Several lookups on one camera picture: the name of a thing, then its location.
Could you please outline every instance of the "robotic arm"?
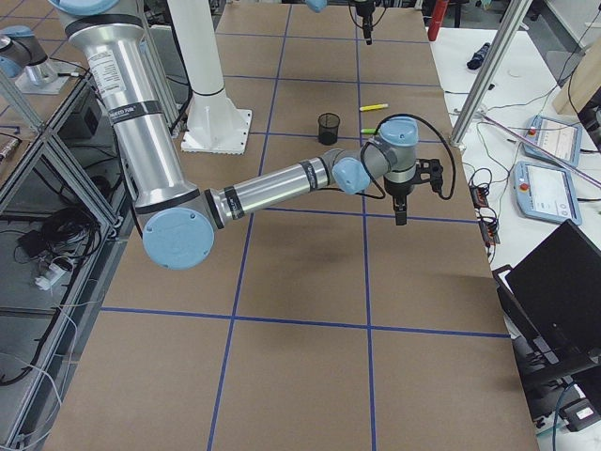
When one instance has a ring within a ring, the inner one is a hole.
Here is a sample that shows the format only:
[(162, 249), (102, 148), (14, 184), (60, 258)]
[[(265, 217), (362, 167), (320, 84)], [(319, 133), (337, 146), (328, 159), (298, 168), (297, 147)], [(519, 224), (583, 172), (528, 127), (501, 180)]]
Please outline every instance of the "robotic arm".
[(0, 30), (0, 69), (9, 77), (23, 70), (35, 86), (45, 86), (57, 78), (48, 55), (34, 33), (26, 26), (14, 25)]
[[(50, 1), (59, 10), (69, 41), (89, 62), (138, 189), (134, 207), (146, 252), (163, 267), (190, 268), (207, 257), (214, 231), (228, 222), (334, 182), (356, 194), (384, 176), (398, 224), (406, 222), (407, 195), (414, 184), (430, 181), (435, 191), (441, 189), (439, 163), (416, 159), (417, 124), (409, 117), (394, 117), (361, 150), (332, 149), (286, 169), (201, 193), (184, 177), (145, 74), (135, 0)], [(428, 170), (431, 177), (424, 179)]]
[[(313, 12), (321, 12), (328, 5), (328, 0), (305, 0), (305, 3)], [(351, 16), (353, 23), (363, 31), (363, 38), (367, 45), (372, 45), (372, 31), (375, 26), (374, 12), (381, 3), (382, 0), (348, 0), (348, 7), (355, 7), (357, 16), (362, 18), (362, 24), (359, 25)]]

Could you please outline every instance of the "black cable bundle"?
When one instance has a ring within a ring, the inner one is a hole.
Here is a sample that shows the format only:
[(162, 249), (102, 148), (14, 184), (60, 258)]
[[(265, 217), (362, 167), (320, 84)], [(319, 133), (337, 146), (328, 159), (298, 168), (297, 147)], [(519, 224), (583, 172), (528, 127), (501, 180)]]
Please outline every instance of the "black cable bundle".
[(83, 240), (97, 226), (89, 213), (68, 207), (53, 213), (44, 221), (41, 235), (48, 244), (73, 244)]

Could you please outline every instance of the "black cable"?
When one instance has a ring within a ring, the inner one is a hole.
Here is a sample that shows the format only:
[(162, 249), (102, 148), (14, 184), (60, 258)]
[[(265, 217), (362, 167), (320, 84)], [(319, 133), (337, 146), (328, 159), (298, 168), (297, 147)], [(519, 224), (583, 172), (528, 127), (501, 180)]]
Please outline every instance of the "black cable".
[(461, 163), (463, 163), (465, 166), (469, 167), (473, 172), (476, 172), (477, 169), (474, 167), (473, 164), (470, 164), (468, 162), (461, 162)]
[[(560, 76), (559, 76), (558, 82), (565, 81), (565, 79), (562, 80), (562, 75), (563, 75), (563, 71), (565, 70), (565, 67), (567, 66), (568, 61), (570, 59), (572, 59), (572, 57), (580, 50), (580, 43), (582, 42), (582, 40), (584, 39), (585, 35), (589, 32), (589, 30), (593, 26), (593, 23), (595, 23), (596, 20), (599, 18), (599, 14), (601, 14), (601, 9), (598, 10), (597, 13), (594, 15), (593, 20), (589, 23), (589, 25), (586, 27), (586, 29), (584, 30), (584, 32), (580, 35), (580, 39), (578, 39), (578, 42), (576, 43), (576, 47), (574, 47), (574, 50), (572, 51), (572, 53), (565, 60), (565, 63), (563, 63), (563, 68), (562, 68), (562, 71), (560, 72)], [(574, 68), (572, 70), (572, 72), (569, 75), (567, 75), (565, 78), (572, 77), (574, 75), (575, 71), (576, 71), (576, 68)]]
[(102, 245), (102, 235), (100, 233), (100, 228), (98, 227), (98, 225), (94, 228), (94, 235), (93, 236), (88, 236), (88, 243), (96, 243), (92, 249), (89, 250), (85, 250), (83, 254), (81, 254), (80, 256), (69, 256), (69, 258), (73, 259), (73, 260), (85, 260), (88, 257), (92, 257), (94, 254), (96, 254), (99, 249), (100, 246)]
[(376, 23), (374, 23), (372, 25), (372, 29), (376, 29), (376, 26), (378, 26), (378, 24), (380, 23), (380, 21), (382, 20), (382, 18), (384, 17), (384, 14), (386, 14), (386, 11), (388, 11), (388, 6), (386, 5), (386, 3), (383, 3), (384, 5), (384, 10), (382, 11), (382, 13), (380, 14), (378, 20), (376, 21)]
[(21, 139), (19, 136), (15, 136), (14, 134), (0, 132), (2, 136), (8, 136), (9, 138)]
[[(91, 243), (88, 241), (88, 243), (85, 245), (84, 254), (89, 253), (89, 245), (90, 244)], [(82, 260), (79, 262), (79, 264), (74, 266), (74, 269), (71, 273), (71, 278), (69, 280), (69, 284), (67, 285), (67, 289), (65, 290), (65, 294), (63, 295), (63, 299), (61, 300), (60, 304), (65, 303), (65, 301), (69, 298), (69, 295), (73, 290), (75, 281), (78, 279), (79, 273), (81, 272), (82, 267), (84, 266), (84, 263), (85, 262)], [(0, 376), (0, 386), (6, 387), (8, 385), (17, 383), (18, 381), (21, 381), (25, 376), (27, 376), (27, 374), (29, 374), (29, 372), (33, 369), (33, 366), (37, 365), (39, 356), (41, 355), (41, 351), (42, 351), (44, 345), (46, 344), (46, 341), (48, 341), (48, 337), (50, 336), (56, 322), (58, 321), (58, 319), (60, 318), (61, 315), (62, 315), (62, 312), (60, 311), (60, 309), (56, 308), (54, 310), (53, 317), (51, 318), (50, 323), (48, 324), (48, 327), (44, 331), (44, 334), (41, 336), (40, 339), (37, 340), (38, 345), (36, 346), (34, 355), (29, 363), (30, 366), (26, 366), (26, 367), (22, 368), (21, 373), (18, 376), (15, 376), (14, 378), (9, 379), (7, 381), (4, 380), (5, 375)]]
[(489, 264), (492, 263), (493, 261), (495, 261), (495, 255), (497, 254), (497, 244), (493, 244), (491, 247), (492, 247), (492, 252), (490, 252), (488, 254), (488, 258), (489, 258), (488, 263)]
[(384, 122), (386, 122), (392, 118), (395, 118), (395, 117), (410, 117), (412, 119), (419, 120), (438, 137), (438, 139), (440, 140), (440, 143), (444, 146), (445, 150), (447, 151), (447, 154), (449, 155), (449, 160), (451, 160), (451, 167), (453, 169), (453, 174), (452, 174), (452, 179), (451, 179), (451, 189), (449, 190), (449, 193), (447, 195), (444, 195), (444, 194), (442, 194), (442, 191), (440, 191), (438, 193), (438, 195), (442, 200), (450, 200), (453, 197), (453, 194), (455, 193), (455, 180), (456, 180), (456, 176), (457, 176), (457, 168), (455, 166), (455, 157), (453, 155), (453, 152), (451, 151), (451, 148), (449, 147), (449, 145), (445, 141), (444, 137), (442, 136), (442, 133), (440, 133), (436, 129), (436, 127), (434, 127), (430, 122), (428, 122), (427, 120), (425, 120), (422, 117), (412, 115), (410, 113), (399, 113), (396, 115), (390, 115), (388, 117), (384, 117), (379, 122), (379, 124), (376, 126), (376, 130), (374, 131), (374, 134), (378, 134), (379, 128), (381, 127), (381, 125)]
[[(374, 179), (374, 176), (372, 175), (372, 173), (370, 172), (369, 168), (367, 167), (367, 164), (365, 163), (365, 151), (367, 150), (367, 148), (369, 147), (370, 143), (367, 142), (363, 145), (363, 147), (361, 148), (361, 151), (359, 153), (359, 158), (361, 160), (361, 163), (363, 165), (363, 169), (365, 169), (365, 172), (367, 173), (367, 176), (369, 177), (369, 179), (371, 180), (372, 183), (374, 183), (374, 185), (378, 188), (380, 194), (379, 195), (374, 195), (374, 194), (369, 194), (369, 193), (355, 193), (355, 195), (359, 195), (361, 197), (368, 197), (370, 199), (376, 199), (376, 200), (382, 200), (386, 198), (386, 192), (382, 189), (382, 187), (380, 186), (380, 184), (378, 183), (378, 181), (376, 179)], [(344, 191), (341, 190), (340, 188), (320, 188), (319, 191), (337, 191), (340, 193), (343, 193)]]
[[(384, 14), (386, 14), (386, 11), (388, 11), (388, 5), (386, 4), (385, 1), (382, 2), (382, 5), (384, 6), (384, 10), (382, 11), (382, 13), (380, 14), (378, 20), (372, 24), (372, 31), (376, 29), (376, 26), (380, 23), (380, 21), (382, 20), (382, 18), (384, 17)], [(352, 2), (349, 1), (348, 2), (348, 14), (350, 15), (350, 20), (353, 21), (353, 23), (355, 24), (355, 26), (361, 30), (363, 30), (363, 27), (360, 26), (357, 21), (355, 20), (355, 17), (353, 16), (353, 10), (352, 10)]]
[(116, 158), (118, 158), (118, 157), (116, 157), (116, 156), (115, 156), (115, 157), (111, 157), (111, 158), (104, 158), (104, 159), (102, 159), (102, 160), (98, 160), (97, 162), (90, 163), (90, 164), (88, 164), (87, 166), (84, 166), (84, 168), (83, 168), (83, 169), (84, 169), (84, 170), (87, 170), (87, 169), (89, 169), (90, 167), (97, 166), (98, 164), (102, 164), (102, 163), (106, 163), (106, 162), (111, 162), (111, 161), (115, 160)]
[(482, 140), (482, 142), (483, 142), (483, 145), (484, 145), (484, 147), (485, 147), (485, 150), (486, 150), (486, 156), (487, 156), (487, 157), (488, 157), (490, 160), (492, 160), (493, 162), (495, 162), (496, 164), (498, 164), (498, 165), (499, 165), (499, 166), (500, 166), (500, 167), (501, 167), (501, 168), (502, 168), (502, 169), (503, 169), (503, 170), (504, 170), (504, 171), (507, 173), (507, 176), (506, 176), (504, 179), (501, 179), (501, 180), (494, 180), (494, 181), (491, 181), (490, 183), (491, 183), (491, 184), (492, 184), (492, 183), (504, 183), (505, 181), (509, 180), (509, 178), (511, 177), (511, 170), (512, 170), (512, 168), (513, 168), (513, 165), (512, 165), (512, 167), (510, 167), (510, 168), (508, 169), (508, 168), (507, 168), (507, 166), (505, 166), (503, 163), (501, 163), (499, 160), (497, 160), (495, 157), (493, 157), (493, 156), (490, 154), (490, 152), (488, 151), (488, 147), (486, 146), (486, 142), (485, 142), (485, 140), (484, 140), (484, 137), (483, 137), (483, 136), (482, 136), (482, 134), (480, 133), (480, 130), (478, 130), (478, 126), (479, 126), (480, 124), (484, 124), (484, 125), (491, 125), (491, 126), (495, 126), (495, 124), (491, 124), (490, 122), (484, 122), (484, 121), (478, 122), (478, 123), (476, 124), (476, 131), (478, 132), (478, 134), (479, 134), (479, 136), (480, 136), (480, 138), (481, 138), (481, 140)]
[(77, 145), (68, 145), (68, 148), (91, 148), (93, 150), (96, 150), (104, 155), (106, 155), (107, 157), (116, 157), (116, 154), (111, 153), (111, 152), (107, 152), (106, 150), (104, 150), (103, 148), (101, 148), (100, 146), (92, 146), (89, 144), (77, 144)]
[(36, 174), (39, 177), (39, 179), (41, 180), (41, 182), (44, 185), (46, 185), (50, 191), (52, 191), (53, 193), (55, 193), (56, 195), (58, 195), (58, 197), (63, 202), (65, 202), (67, 205), (75, 205), (75, 202), (73, 202), (72, 200), (70, 200), (67, 197), (65, 197), (64, 194), (62, 194), (53, 185), (51, 185), (50, 182), (46, 178), (44, 178), (44, 176), (41, 175), (41, 173), (37, 170), (37, 168), (35, 168), (35, 167), (33, 168), (33, 173)]
[(123, 164), (123, 156), (121, 155), (121, 147), (119, 146), (119, 141), (116, 137), (115, 131), (113, 131), (113, 140), (115, 142), (115, 150), (118, 155), (117, 159), (119, 161), (119, 168), (121, 170), (121, 178), (123, 179), (123, 182), (126, 185), (125, 192), (127, 193), (128, 199), (130, 201), (131, 218), (133, 219), (133, 224), (135, 225), (135, 228), (138, 231), (138, 235), (140, 235), (140, 238), (143, 238), (144, 234), (142, 232), (142, 227), (140, 226), (140, 223), (138, 222), (138, 216), (136, 215), (135, 208), (133, 207), (133, 193), (130, 192), (129, 185), (127, 184), (127, 182), (125, 182), (125, 177), (127, 177), (128, 175), (125, 170), (125, 164)]
[(65, 63), (65, 64), (71, 64), (74, 68), (79, 68), (79, 69), (83, 70), (84, 75), (87, 75), (87, 73), (90, 72), (90, 69), (86, 69), (84, 66), (76, 64), (76, 63), (72, 63), (71, 61), (67, 61), (66, 59), (60, 59), (55, 56), (51, 56), (50, 59), (52, 59), (53, 61), (60, 61), (61, 63)]
[[(184, 68), (184, 73), (186, 74), (186, 78), (190, 82), (190, 75), (188, 74), (188, 69), (186, 68), (186, 63), (184, 61), (183, 53), (181, 52), (181, 47), (179, 46), (179, 39), (177, 38), (176, 28), (173, 26), (171, 10), (169, 9), (169, 5), (166, 3), (165, 3), (165, 12), (168, 14), (169, 18), (171, 19), (171, 36), (173, 37), (173, 41), (176, 44), (177, 54), (179, 55), (179, 59), (181, 60), (181, 65)], [(192, 101), (193, 96), (194, 96), (194, 91), (192, 89), (192, 84), (189, 84), (188, 85), (188, 97), (186, 98), (186, 100), (182, 103), (181, 107), (179, 108), (179, 113), (177, 114), (176, 120), (169, 127), (169, 132), (171, 134), (173, 134), (174, 130), (177, 127), (177, 124), (181, 121), (181, 119), (186, 114), (186, 110), (190, 106), (190, 102)]]
[(96, 220), (83, 208), (68, 207), (56, 211), (44, 220), (41, 236), (50, 245), (73, 244), (91, 235), (98, 227)]
[(169, 77), (169, 76), (167, 76), (166, 78), (167, 78), (167, 80), (169, 80), (170, 82), (173, 82), (173, 83), (175, 83), (175, 84), (177, 84), (177, 85), (182, 85), (182, 86), (190, 86), (190, 83), (187, 83), (187, 82), (180, 82), (179, 80), (176, 80), (176, 79), (175, 79), (175, 78), (173, 78), (173, 77)]
[(499, 106), (492, 106), (490, 108), (488, 108), (488, 111), (492, 111), (492, 110), (500, 110), (502, 108), (510, 108), (513, 106), (528, 106), (530, 105), (533, 101), (538, 101), (539, 99), (543, 99), (544, 97), (548, 97), (551, 95), (551, 92), (553, 92), (555, 90), (556, 86), (552, 87), (549, 91), (547, 91), (545, 94), (535, 97), (534, 99), (532, 99), (531, 101), (527, 101), (526, 103), (509, 103), (506, 105), (499, 105)]
[(560, 397), (557, 399), (557, 404), (555, 404), (555, 413), (553, 414), (553, 439), (551, 441), (552, 445), (553, 445), (553, 451), (557, 450), (557, 422), (560, 419), (560, 408), (562, 407), (562, 401), (563, 398), (565, 397), (565, 395), (567, 394), (568, 390), (570, 388), (572, 388), (574, 385), (576, 385), (576, 383), (574, 381), (568, 383), (565, 388), (563, 389), (562, 393), (560, 394)]
[(20, 235), (25, 235), (25, 232), (21, 230), (0, 230), (0, 233), (19, 233)]
[[(476, 174), (478, 174), (480, 171), (486, 172), (488, 174), (488, 181), (483, 181), (481, 183), (476, 184), (474, 181), (474, 178), (476, 177)], [(492, 185), (492, 183), (493, 183), (492, 171), (487, 167), (479, 167), (478, 169), (476, 169), (473, 172), (473, 174), (471, 174), (471, 177), (468, 180), (468, 187), (481, 189), (483, 192), (483, 195), (489, 195), (490, 194), (490, 185)]]

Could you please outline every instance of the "black connector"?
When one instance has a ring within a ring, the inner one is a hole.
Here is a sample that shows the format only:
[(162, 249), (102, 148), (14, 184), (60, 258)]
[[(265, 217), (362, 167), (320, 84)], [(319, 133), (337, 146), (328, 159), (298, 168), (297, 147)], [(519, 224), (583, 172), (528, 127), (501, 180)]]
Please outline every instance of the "black connector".
[(488, 199), (486, 198), (486, 189), (480, 186), (470, 186), (471, 202), (475, 209), (488, 208)]
[(37, 230), (31, 230), (19, 237), (17, 240), (19, 246), (30, 258), (35, 258), (42, 252), (48, 250), (48, 244)]

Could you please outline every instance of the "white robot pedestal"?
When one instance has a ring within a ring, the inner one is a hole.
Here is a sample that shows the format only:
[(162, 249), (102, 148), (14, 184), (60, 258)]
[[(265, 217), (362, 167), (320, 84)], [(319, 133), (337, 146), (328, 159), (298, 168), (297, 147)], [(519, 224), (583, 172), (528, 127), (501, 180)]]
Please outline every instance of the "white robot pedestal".
[(181, 148), (240, 154), (246, 148), (253, 114), (229, 100), (208, 2), (169, 0), (193, 100)]

